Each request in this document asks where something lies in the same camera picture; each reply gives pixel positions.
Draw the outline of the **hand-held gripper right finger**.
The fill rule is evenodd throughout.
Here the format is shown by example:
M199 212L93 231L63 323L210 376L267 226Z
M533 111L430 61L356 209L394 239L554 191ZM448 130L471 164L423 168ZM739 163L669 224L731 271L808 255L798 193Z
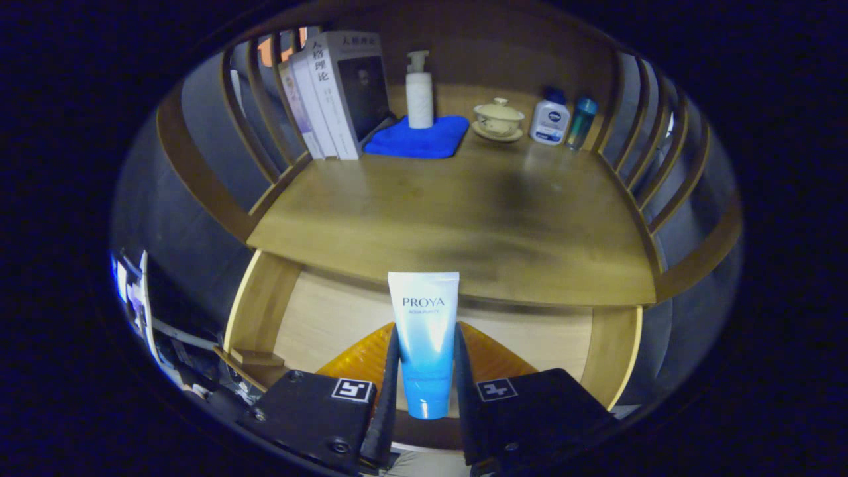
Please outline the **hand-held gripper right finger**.
M455 328L454 364L462 449L474 473L548 473L617 429L567 371L536 371L469 324Z

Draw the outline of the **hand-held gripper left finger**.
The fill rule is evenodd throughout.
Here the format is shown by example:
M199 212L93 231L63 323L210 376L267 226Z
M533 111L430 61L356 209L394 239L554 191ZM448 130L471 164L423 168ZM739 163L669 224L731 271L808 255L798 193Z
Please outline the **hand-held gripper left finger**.
M399 356L388 323L317 372L287 371L237 423L292 458L333 473L376 475L390 464Z

